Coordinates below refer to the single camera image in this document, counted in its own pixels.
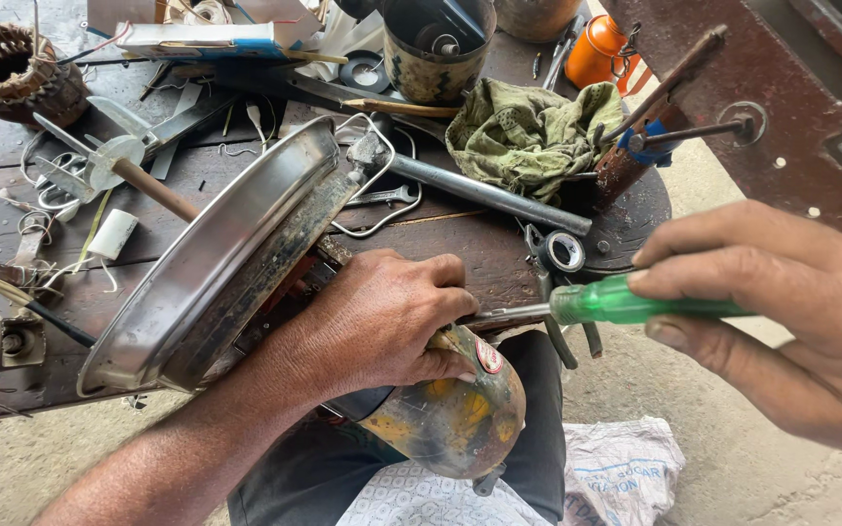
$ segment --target wrench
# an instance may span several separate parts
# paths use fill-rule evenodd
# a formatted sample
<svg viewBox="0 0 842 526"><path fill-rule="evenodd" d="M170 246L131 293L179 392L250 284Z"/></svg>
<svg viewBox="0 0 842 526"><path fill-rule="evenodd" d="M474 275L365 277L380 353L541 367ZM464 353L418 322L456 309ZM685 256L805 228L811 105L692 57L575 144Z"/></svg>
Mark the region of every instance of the wrench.
<svg viewBox="0 0 842 526"><path fill-rule="evenodd" d="M391 201L401 201L405 203L414 203L418 200L417 196L412 196L408 193L408 185L402 185L401 188L396 190L388 190L385 192L372 192L370 194L363 194L359 197L354 197L350 199L345 206L357 206L357 205L365 205L368 203L380 203L380 202L387 202L391 204Z"/></svg>

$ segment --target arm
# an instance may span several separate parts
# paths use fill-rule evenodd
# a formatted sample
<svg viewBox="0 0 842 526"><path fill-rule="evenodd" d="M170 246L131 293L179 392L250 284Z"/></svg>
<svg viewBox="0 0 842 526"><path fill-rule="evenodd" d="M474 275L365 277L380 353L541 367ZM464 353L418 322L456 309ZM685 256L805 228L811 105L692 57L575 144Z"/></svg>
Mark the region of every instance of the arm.
<svg viewBox="0 0 842 526"><path fill-rule="evenodd" d="M424 349L477 311L457 257L415 263L372 251L228 376L101 461L36 524L199 524L275 438L313 406L357 389L461 377L457 353Z"/></svg>
<svg viewBox="0 0 842 526"><path fill-rule="evenodd" d="M661 225L633 260L652 299L731 299L789 329L773 349L718 320L651 317L646 333L694 358L786 432L842 448L842 234L754 201Z"/></svg>

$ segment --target rubber washer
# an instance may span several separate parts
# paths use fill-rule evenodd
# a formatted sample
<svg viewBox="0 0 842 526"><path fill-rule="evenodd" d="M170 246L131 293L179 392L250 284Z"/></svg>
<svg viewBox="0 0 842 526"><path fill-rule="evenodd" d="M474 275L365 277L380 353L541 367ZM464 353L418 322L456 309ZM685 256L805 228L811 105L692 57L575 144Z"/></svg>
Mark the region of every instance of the rubber washer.
<svg viewBox="0 0 842 526"><path fill-rule="evenodd" d="M573 273L582 269L587 253L580 240L567 230L555 230L538 246L538 261L548 270Z"/></svg>
<svg viewBox="0 0 842 526"><path fill-rule="evenodd" d="M388 88L388 85L390 84L388 74L385 73L384 66L379 66L383 60L382 55L367 52L365 50L356 50L346 54L346 58L350 59L350 62L340 66L340 80L342 80L344 84L351 88L356 88L357 90L363 90L374 94L380 94ZM360 84L357 82L353 73L357 66L368 66L369 69L379 66L373 71L373 73L377 75L375 83Z"/></svg>

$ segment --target label sticker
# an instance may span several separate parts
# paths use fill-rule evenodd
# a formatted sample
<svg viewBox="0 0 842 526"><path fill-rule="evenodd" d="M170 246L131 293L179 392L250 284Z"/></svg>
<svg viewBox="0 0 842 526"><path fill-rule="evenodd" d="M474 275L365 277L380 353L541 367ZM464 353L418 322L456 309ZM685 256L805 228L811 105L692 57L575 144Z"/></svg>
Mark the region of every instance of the label sticker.
<svg viewBox="0 0 842 526"><path fill-rule="evenodd" d="M496 350L495 347L486 343L482 338L476 336L476 357L479 358L483 369L491 375L495 375L502 369L505 364L505 358Z"/></svg>

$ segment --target hand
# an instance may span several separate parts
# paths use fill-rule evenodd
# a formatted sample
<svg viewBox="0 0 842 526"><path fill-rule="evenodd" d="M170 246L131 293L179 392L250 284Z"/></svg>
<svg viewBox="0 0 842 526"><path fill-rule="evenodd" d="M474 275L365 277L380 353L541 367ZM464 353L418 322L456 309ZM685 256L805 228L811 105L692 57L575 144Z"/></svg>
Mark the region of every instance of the hand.
<svg viewBox="0 0 842 526"><path fill-rule="evenodd" d="M437 329L479 310L465 282L463 262L453 255L415 262L394 250L359 254L273 336L288 344L272 353L299 349L288 367L323 400L438 378L474 382L476 369L462 355L425 350Z"/></svg>
<svg viewBox="0 0 842 526"><path fill-rule="evenodd" d="M792 434L842 448L842 234L755 201L659 226L629 286L651 299L733 300L784 325L772 349L721 321L652 317L652 339L739 389Z"/></svg>

